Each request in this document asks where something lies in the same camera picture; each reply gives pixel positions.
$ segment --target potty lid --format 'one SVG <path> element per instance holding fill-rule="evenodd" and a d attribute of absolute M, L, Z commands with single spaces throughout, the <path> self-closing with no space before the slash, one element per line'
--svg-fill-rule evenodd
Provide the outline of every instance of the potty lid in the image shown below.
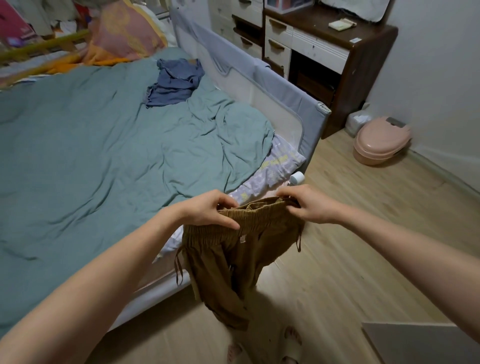
<path fill-rule="evenodd" d="M 388 117 L 370 121 L 360 129 L 356 145 L 366 154 L 377 157 L 387 157 L 403 148 L 410 140 L 410 127 Z"/>

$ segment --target foot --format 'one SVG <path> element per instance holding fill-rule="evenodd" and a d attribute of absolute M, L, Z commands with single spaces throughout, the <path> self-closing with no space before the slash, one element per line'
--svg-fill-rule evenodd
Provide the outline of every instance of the foot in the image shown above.
<path fill-rule="evenodd" d="M 235 358 L 237 358 L 242 352 L 239 344 L 230 344 L 228 346 L 227 364 L 232 364 Z"/>
<path fill-rule="evenodd" d="M 295 340 L 299 345 L 301 345 L 301 336 L 298 331 L 293 326 L 287 326 L 285 329 L 285 338 Z M 299 364 L 296 360 L 289 358 L 288 356 L 283 358 L 281 361 L 282 364 Z"/>

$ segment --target brown corduroy pants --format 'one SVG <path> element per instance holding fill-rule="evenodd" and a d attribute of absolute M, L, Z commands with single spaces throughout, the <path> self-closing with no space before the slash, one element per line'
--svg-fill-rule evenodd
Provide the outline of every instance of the brown corduroy pants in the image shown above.
<path fill-rule="evenodd" d="M 304 222 L 286 206 L 299 207 L 294 199 L 270 197 L 219 212 L 240 224 L 240 230 L 219 225 L 186 225 L 182 251 L 195 297 L 219 321 L 238 329 L 248 328 L 243 306 L 247 290 L 257 283 L 262 268 L 299 243 Z M 181 267 L 176 262 L 176 270 Z"/>

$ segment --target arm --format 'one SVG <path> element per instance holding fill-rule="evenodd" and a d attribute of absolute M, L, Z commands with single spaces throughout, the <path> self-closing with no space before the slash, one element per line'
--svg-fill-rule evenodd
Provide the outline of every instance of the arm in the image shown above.
<path fill-rule="evenodd" d="M 182 224 L 239 229 L 218 214 L 235 200 L 210 191 L 160 210 L 71 276 L 0 341 L 5 363 L 83 363 L 129 302 L 160 249 Z"/>
<path fill-rule="evenodd" d="M 480 260 L 425 235 L 344 205 L 308 185 L 284 187 L 295 197 L 291 214 L 337 223 L 360 236 L 425 294 L 448 318 L 480 342 Z"/>

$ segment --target baseboard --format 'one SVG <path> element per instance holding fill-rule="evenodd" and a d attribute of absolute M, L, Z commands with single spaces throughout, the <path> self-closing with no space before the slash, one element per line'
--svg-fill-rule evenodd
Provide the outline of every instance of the baseboard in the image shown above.
<path fill-rule="evenodd" d="M 455 186 L 456 188 L 458 188 L 462 192 L 472 196 L 473 198 L 475 198 L 477 201 L 480 202 L 480 192 L 475 190 L 473 187 L 466 184 L 465 182 L 463 182 L 461 179 L 459 179 L 454 174 L 450 173 L 447 170 L 444 170 L 440 166 L 437 166 L 431 160 L 425 158 L 424 156 L 418 154 L 417 152 L 415 152 L 411 149 L 408 150 L 408 155 L 412 156 L 417 162 L 419 162 L 421 165 L 423 165 L 428 170 L 430 170 L 433 173 L 439 175 L 444 180 L 449 182 L 451 185 Z"/>

